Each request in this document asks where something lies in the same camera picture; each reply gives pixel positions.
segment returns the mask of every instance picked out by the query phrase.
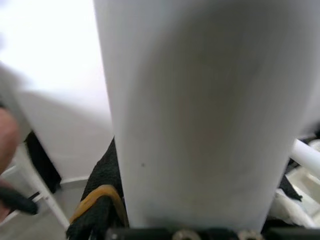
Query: white plastic tube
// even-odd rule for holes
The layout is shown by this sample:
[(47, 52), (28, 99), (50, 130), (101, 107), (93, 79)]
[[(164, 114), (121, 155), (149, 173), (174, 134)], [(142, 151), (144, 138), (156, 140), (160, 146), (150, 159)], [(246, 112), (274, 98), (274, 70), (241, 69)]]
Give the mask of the white plastic tube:
[(131, 227), (261, 229), (316, 79), (319, 4), (95, 0)]
[(320, 179), (320, 152), (300, 140), (295, 140), (291, 158)]

